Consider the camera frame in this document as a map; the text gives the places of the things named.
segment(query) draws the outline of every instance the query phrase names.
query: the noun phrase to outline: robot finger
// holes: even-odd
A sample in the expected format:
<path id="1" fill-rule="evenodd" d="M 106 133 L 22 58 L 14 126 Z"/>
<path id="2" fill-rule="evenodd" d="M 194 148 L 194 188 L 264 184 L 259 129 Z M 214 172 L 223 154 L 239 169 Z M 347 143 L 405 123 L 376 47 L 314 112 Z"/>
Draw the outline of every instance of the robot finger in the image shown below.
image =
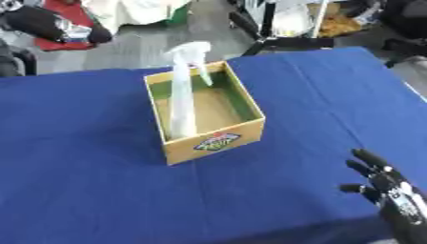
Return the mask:
<path id="1" fill-rule="evenodd" d="M 344 193 L 359 193 L 374 204 L 377 204 L 381 199 L 379 191 L 361 184 L 344 184 L 340 185 L 339 189 Z"/>
<path id="2" fill-rule="evenodd" d="M 371 152 L 368 152 L 364 149 L 353 149 L 352 150 L 353 155 L 365 162 L 369 167 L 372 169 L 382 172 L 384 168 L 390 167 L 390 165 L 385 161 L 384 159 L 374 155 Z"/>
<path id="3" fill-rule="evenodd" d="M 357 171 L 358 173 L 360 173 L 361 175 L 370 178 L 371 175 L 374 175 L 375 172 L 372 171 L 371 169 L 369 169 L 368 167 L 354 161 L 354 160 L 347 160 L 347 167 Z"/>

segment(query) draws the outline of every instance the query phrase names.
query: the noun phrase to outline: spray bottle nozzle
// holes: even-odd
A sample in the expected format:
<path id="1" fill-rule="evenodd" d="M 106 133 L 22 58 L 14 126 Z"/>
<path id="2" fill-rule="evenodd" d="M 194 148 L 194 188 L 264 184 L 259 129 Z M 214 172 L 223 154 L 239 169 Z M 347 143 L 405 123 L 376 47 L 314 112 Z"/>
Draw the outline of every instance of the spray bottle nozzle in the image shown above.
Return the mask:
<path id="1" fill-rule="evenodd" d="M 165 53 L 168 60 L 173 61 L 174 65 L 193 65 L 198 68 L 200 76 L 206 85 L 211 86 L 213 81 L 209 76 L 205 66 L 206 52 L 211 50 L 209 42 L 191 42 L 179 45 Z"/>

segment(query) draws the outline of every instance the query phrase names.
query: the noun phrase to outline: green box lining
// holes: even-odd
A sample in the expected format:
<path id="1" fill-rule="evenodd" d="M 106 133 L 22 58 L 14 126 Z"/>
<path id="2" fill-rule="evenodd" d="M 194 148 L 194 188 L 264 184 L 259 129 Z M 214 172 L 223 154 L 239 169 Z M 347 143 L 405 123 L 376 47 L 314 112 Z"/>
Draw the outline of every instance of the green box lining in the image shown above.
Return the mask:
<path id="1" fill-rule="evenodd" d="M 246 102 L 243 95 L 237 90 L 235 84 L 230 80 L 226 72 L 212 72 L 210 75 L 213 80 L 213 88 L 222 89 L 224 91 L 227 99 L 230 101 L 242 121 L 246 122 L 258 118 Z M 210 89 L 200 75 L 192 77 L 192 85 L 193 92 Z M 151 84 L 150 90 L 154 100 L 169 98 L 172 93 L 172 81 Z"/>

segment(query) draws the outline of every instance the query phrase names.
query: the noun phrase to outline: red mat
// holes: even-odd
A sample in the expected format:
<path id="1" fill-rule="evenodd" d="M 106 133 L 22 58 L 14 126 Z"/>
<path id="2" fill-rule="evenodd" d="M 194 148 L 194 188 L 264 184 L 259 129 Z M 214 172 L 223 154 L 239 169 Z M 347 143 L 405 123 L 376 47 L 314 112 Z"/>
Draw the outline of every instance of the red mat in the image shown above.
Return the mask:
<path id="1" fill-rule="evenodd" d="M 66 5 L 59 0 L 46 0 L 44 8 L 59 12 L 63 17 L 71 20 L 73 24 L 91 27 L 92 20 L 82 10 L 79 3 Z M 40 47 L 43 51 L 58 51 L 58 50 L 87 50 L 93 48 L 93 44 L 89 43 L 56 43 L 42 38 L 35 38 L 34 44 Z"/>

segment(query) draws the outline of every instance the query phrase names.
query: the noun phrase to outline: black bag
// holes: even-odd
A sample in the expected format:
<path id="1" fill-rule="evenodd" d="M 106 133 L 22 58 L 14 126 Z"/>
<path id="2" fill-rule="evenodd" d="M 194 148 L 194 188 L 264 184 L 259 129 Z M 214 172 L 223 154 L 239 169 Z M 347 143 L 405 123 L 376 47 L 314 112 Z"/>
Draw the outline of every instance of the black bag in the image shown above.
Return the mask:
<path id="1" fill-rule="evenodd" d="M 5 22 L 13 30 L 51 40 L 69 42 L 72 33 L 61 30 L 58 22 L 65 21 L 56 12 L 39 7 L 23 6 L 18 10 L 4 12 Z M 86 40 L 90 43 L 105 43 L 112 40 L 112 35 L 99 23 L 89 30 Z"/>

